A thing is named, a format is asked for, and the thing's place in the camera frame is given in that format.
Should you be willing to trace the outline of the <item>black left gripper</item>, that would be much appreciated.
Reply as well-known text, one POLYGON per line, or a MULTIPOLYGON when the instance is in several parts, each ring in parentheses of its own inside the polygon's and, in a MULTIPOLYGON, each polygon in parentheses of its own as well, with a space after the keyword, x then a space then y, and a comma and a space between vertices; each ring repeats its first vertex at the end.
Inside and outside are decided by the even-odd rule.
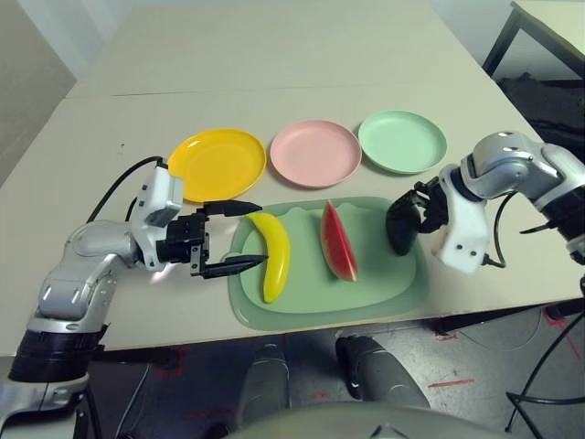
POLYGON ((166 227, 166 236, 157 242, 159 262, 184 263, 192 276, 204 279, 227 277, 242 273, 267 260, 266 255, 238 255, 223 262, 207 264, 209 235, 206 222, 210 215, 238 217, 262 210, 262 206, 240 200, 220 200, 204 203, 195 213, 178 216, 166 227))

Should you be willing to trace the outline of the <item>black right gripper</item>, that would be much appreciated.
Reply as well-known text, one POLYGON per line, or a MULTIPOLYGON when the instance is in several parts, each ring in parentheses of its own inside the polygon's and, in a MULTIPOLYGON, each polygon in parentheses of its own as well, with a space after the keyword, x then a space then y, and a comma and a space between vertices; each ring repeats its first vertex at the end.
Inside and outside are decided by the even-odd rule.
POLYGON ((440 180, 435 177, 427 183, 417 182, 414 188, 402 195, 390 206, 392 210, 415 209, 415 231, 430 234, 446 225, 449 220, 447 199, 440 180))

